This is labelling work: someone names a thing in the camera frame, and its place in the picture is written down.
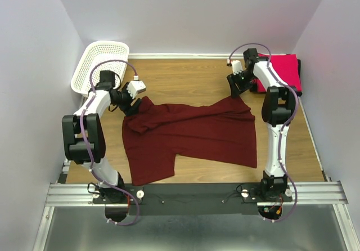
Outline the maroon t shirt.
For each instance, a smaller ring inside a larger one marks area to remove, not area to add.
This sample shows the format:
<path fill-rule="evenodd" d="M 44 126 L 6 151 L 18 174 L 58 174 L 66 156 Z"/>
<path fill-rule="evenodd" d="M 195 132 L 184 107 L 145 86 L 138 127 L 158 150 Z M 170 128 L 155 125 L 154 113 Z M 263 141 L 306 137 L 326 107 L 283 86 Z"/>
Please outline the maroon t shirt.
<path fill-rule="evenodd" d="M 177 155 L 257 167 L 255 116 L 240 97 L 199 107 L 144 97 L 122 138 L 135 186 L 174 176 Z"/>

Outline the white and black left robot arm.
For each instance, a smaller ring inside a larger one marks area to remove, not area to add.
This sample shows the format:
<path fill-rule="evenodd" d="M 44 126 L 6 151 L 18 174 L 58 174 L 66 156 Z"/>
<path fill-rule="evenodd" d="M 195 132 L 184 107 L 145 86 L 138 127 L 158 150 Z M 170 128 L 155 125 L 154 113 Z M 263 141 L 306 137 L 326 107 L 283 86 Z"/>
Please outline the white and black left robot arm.
<path fill-rule="evenodd" d="M 128 197 L 129 202 L 138 203 L 138 198 L 125 189 L 118 171 L 109 163 L 101 117 L 110 105 L 121 109 L 125 115 L 137 111 L 141 100 L 138 94 L 146 90 L 137 75 L 119 91 L 115 78 L 118 75 L 109 70 L 100 72 L 98 83 L 91 85 L 88 99 L 73 115 L 62 118 L 62 135 L 67 159 L 87 168 L 98 182 L 98 192 L 112 203 L 119 203 Z"/>

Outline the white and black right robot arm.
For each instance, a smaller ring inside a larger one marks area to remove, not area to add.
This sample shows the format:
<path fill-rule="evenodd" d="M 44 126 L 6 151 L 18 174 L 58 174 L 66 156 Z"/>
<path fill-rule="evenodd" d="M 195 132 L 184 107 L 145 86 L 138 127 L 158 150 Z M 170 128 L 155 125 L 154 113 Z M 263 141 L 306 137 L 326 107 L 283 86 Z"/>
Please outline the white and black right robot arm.
<path fill-rule="evenodd" d="M 288 85 L 276 73 L 271 56 L 259 56 L 255 48 L 243 53 L 245 65 L 239 60 L 227 59 L 232 74 L 227 76 L 231 97 L 238 97 L 251 88 L 254 79 L 258 79 L 265 88 L 262 106 L 262 119 L 268 130 L 268 156 L 263 178 L 259 183 L 244 184 L 248 192 L 247 199 L 255 201 L 274 201 L 284 198 L 290 179 L 286 170 L 286 140 L 290 123 L 299 108 L 297 90 Z"/>

